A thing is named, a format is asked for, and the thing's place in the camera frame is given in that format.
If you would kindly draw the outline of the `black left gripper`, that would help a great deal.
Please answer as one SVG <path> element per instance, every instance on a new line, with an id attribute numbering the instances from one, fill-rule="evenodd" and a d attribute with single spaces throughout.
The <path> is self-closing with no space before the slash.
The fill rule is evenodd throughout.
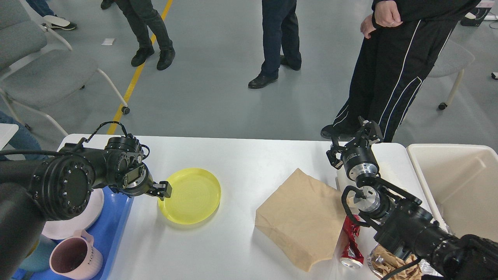
<path id="1" fill-rule="evenodd" d="M 159 199 L 171 198 L 172 186 L 168 181 L 156 183 L 147 166 L 129 168 L 123 176 L 123 193 L 129 197 L 147 194 Z"/>

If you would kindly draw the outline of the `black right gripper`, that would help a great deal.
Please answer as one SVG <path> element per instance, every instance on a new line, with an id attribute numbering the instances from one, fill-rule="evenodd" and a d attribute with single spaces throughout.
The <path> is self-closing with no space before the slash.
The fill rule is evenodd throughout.
<path id="1" fill-rule="evenodd" d="M 340 137 L 340 141 L 346 142 L 341 146 L 338 138 L 331 135 L 331 146 L 326 151 L 330 165 L 337 170 L 344 166 L 347 177 L 352 181 L 357 181 L 360 177 L 377 176 L 379 165 L 371 145 L 384 142 L 379 124 L 361 116 L 358 119 L 361 126 L 354 137 Z"/>

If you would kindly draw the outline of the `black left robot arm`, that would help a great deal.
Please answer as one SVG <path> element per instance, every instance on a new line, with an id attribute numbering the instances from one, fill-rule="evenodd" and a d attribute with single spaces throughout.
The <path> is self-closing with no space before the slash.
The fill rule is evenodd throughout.
<path id="1" fill-rule="evenodd" d="M 122 128 L 103 149 L 84 147 L 91 138 L 67 143 L 59 151 L 5 150 L 9 154 L 41 154 L 48 158 L 1 162 L 1 279 L 8 280 L 42 233 L 47 221 L 82 214 L 95 188 L 109 187 L 128 197 L 142 194 L 163 200 L 172 194 L 169 182 L 156 183 L 144 163 L 145 145 Z"/>

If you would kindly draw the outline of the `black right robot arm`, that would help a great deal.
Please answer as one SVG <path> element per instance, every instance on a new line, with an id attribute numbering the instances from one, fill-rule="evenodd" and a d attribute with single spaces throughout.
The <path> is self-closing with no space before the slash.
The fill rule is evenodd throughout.
<path id="1" fill-rule="evenodd" d="M 354 185 L 344 188 L 341 202 L 348 218 L 358 226 L 376 230 L 375 241 L 395 257 L 416 260 L 383 276 L 392 278 L 425 259 L 440 280 L 496 280 L 497 243 L 473 234 L 457 238 L 445 232 L 422 201 L 384 180 L 371 146 L 382 142 L 377 123 L 360 118 L 359 130 L 343 146 L 333 125 L 321 130 L 332 141 L 326 152 L 331 166 L 343 167 Z"/>

